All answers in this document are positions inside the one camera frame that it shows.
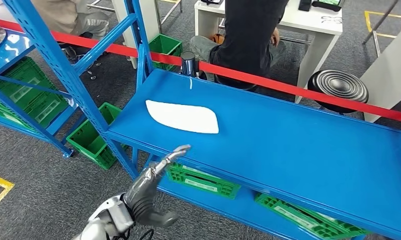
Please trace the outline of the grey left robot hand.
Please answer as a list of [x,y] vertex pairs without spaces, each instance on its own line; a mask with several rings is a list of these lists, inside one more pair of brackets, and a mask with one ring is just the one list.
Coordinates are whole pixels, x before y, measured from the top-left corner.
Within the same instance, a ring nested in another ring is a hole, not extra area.
[[161,160],[151,162],[133,180],[129,190],[124,194],[123,200],[136,223],[144,226],[169,227],[179,219],[179,215],[175,212],[157,211],[154,207],[154,198],[157,186],[167,168],[190,149],[189,144],[178,146]]

